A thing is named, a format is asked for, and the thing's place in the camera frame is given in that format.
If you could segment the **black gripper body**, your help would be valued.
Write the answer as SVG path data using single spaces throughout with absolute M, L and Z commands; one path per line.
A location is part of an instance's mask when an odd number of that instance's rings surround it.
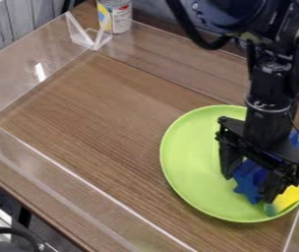
M 262 167 L 267 164 L 299 165 L 299 149 L 290 140 L 295 112 L 292 102 L 262 103 L 246 100 L 246 105 L 246 116 L 242 119 L 228 115 L 218 117 L 218 143 L 224 142 L 236 147 L 243 159 L 252 160 Z

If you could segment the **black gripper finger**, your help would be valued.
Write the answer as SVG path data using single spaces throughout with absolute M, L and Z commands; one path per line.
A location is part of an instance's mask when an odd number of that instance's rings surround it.
M 243 163 L 243 154 L 232 145 L 219 143 L 220 172 L 226 179 L 232 177 L 234 171 Z
M 262 183 L 262 201 L 271 204 L 290 185 L 299 185 L 299 165 L 264 165 L 266 179 Z

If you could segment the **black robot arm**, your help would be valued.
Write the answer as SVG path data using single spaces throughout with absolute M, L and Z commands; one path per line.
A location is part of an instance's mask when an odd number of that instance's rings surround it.
M 299 185 L 299 149 L 290 142 L 299 106 L 298 0 L 165 0 L 189 40 L 205 50 L 232 39 L 246 43 L 250 90 L 246 118 L 218 118 L 220 171 L 226 178 L 246 160 L 266 170 L 258 187 L 270 204 Z

